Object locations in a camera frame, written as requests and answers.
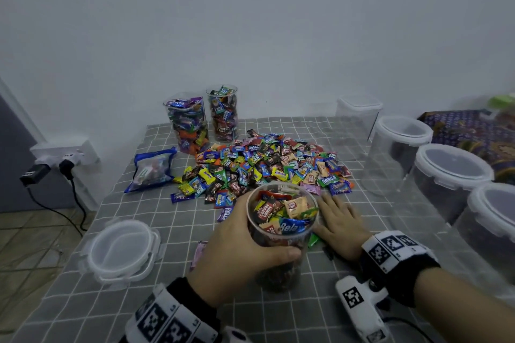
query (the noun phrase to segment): white wall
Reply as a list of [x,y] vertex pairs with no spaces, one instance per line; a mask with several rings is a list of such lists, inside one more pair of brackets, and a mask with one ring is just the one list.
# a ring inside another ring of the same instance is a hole
[[0,76],[49,140],[88,135],[112,187],[160,103],[240,87],[241,117],[463,108],[513,89],[513,0],[0,0]]

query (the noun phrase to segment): finger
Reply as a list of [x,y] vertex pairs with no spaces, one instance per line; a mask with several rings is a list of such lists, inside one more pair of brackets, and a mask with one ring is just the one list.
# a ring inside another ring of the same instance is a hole
[[324,225],[322,224],[315,224],[315,226],[313,227],[313,232],[316,233],[316,235],[321,238],[322,240],[324,240],[325,242],[327,243],[331,243],[331,240],[333,238],[333,233],[327,229]]
[[361,223],[363,220],[361,219],[361,214],[359,213],[357,208],[352,206],[350,203],[346,203],[346,205],[347,205],[347,209],[349,210],[351,216],[354,217],[357,221],[359,221]]
[[320,208],[320,212],[322,213],[322,216],[325,219],[325,222],[327,223],[329,228],[332,228],[332,226],[335,225],[336,220],[334,212],[331,210],[328,204],[323,201],[322,198],[317,198],[317,202],[318,207]]
[[261,247],[260,269],[271,268],[281,264],[293,262],[302,256],[302,251],[297,247]]
[[236,200],[236,204],[234,205],[234,210],[231,215],[227,218],[227,220],[232,219],[238,221],[247,222],[247,201],[252,193],[243,194],[241,197],[238,197]]
[[323,193],[322,198],[324,202],[327,203],[327,206],[331,208],[335,215],[339,213],[338,206],[336,206],[336,203],[334,203],[333,199],[331,198],[331,194]]
[[349,208],[347,207],[347,204],[343,202],[340,198],[338,198],[336,195],[333,195],[333,201],[336,203],[336,206],[338,206],[338,210],[341,211],[344,215],[351,217],[351,212],[349,211]]

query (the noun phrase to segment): black cable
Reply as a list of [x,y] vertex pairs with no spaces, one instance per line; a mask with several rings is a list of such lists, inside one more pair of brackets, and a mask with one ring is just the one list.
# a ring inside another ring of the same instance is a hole
[[383,317],[383,322],[387,323],[389,321],[402,321],[403,323],[406,323],[408,324],[410,327],[413,327],[415,328],[419,333],[421,333],[421,335],[423,337],[425,337],[429,343],[435,343],[429,336],[427,333],[425,333],[424,331],[422,331],[418,326],[416,326],[415,324],[413,324],[411,321],[409,320],[406,320],[406,319],[402,319],[401,317]]
[[70,223],[70,224],[72,224],[72,225],[73,225],[73,227],[77,230],[77,232],[79,232],[79,235],[82,237],[82,232],[81,232],[81,231],[79,231],[79,228],[77,228],[77,227],[75,226],[75,224],[73,223],[73,221],[72,221],[72,220],[70,220],[70,219],[69,219],[68,217],[66,217],[64,214],[59,213],[57,210],[50,209],[50,208],[46,207],[45,205],[43,205],[43,204],[39,203],[38,201],[36,201],[36,200],[35,200],[35,198],[34,198],[34,196],[32,195],[32,191],[31,191],[28,187],[27,187],[27,191],[29,192],[30,199],[32,199],[32,201],[33,201],[36,205],[41,206],[43,209],[50,210],[51,212],[57,213],[58,215],[63,216],[64,218],[66,218],[66,219],[69,221],[69,223]]
[[84,222],[86,221],[86,210],[84,210],[84,208],[82,207],[82,205],[81,205],[81,204],[80,204],[80,202],[79,202],[79,199],[77,198],[77,192],[75,191],[75,182],[73,181],[73,178],[71,178],[69,181],[70,181],[70,182],[71,182],[71,184],[72,184],[73,199],[75,200],[75,203],[76,203],[77,205],[79,205],[80,209],[82,210],[82,214],[83,214],[83,216],[82,216],[82,222],[80,223],[79,227],[80,227],[84,232],[86,232],[86,231],[87,231],[87,229],[85,229],[85,228],[84,228],[84,226],[83,226],[83,225],[84,225]]

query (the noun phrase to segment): power outlet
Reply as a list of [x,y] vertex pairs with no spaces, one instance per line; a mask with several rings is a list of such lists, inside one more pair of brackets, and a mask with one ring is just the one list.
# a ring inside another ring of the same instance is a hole
[[48,161],[59,164],[66,154],[80,155],[80,164],[88,165],[98,161],[98,155],[93,149],[91,142],[85,137],[70,137],[66,139],[53,140],[34,145],[30,151],[36,158],[36,162]]

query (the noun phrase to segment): person's left hand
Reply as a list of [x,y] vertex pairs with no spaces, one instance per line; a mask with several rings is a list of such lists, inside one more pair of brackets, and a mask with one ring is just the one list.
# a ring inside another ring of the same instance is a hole
[[261,247],[247,228],[247,200],[238,198],[231,215],[214,231],[196,268],[187,275],[192,289],[211,307],[231,298],[258,272],[300,258],[295,247]]

